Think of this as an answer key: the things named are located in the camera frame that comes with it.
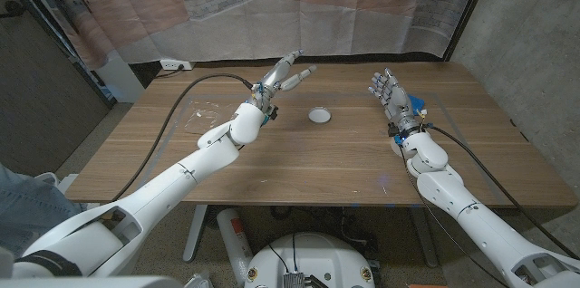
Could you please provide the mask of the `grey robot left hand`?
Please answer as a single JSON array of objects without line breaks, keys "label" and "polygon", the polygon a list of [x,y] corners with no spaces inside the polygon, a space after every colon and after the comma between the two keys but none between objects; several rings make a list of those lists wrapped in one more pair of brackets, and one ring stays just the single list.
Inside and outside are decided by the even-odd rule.
[{"label": "grey robot left hand", "polygon": [[282,57],[259,82],[253,85],[250,104],[259,108],[265,114],[265,122],[276,117],[277,107],[271,103],[271,99],[276,93],[278,91],[291,91],[306,77],[317,70],[315,65],[311,65],[304,71],[288,79],[286,78],[291,66],[303,52],[303,50],[297,50]]}]

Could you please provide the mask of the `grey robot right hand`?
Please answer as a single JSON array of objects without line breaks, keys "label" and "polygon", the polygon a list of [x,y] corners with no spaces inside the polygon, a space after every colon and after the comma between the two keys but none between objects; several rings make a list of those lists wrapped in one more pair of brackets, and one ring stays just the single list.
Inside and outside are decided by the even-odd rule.
[{"label": "grey robot right hand", "polygon": [[376,72],[373,75],[369,91],[384,108],[390,137],[400,135],[407,138],[420,131],[420,124],[411,109],[411,99],[390,69],[386,68],[384,74]]}]

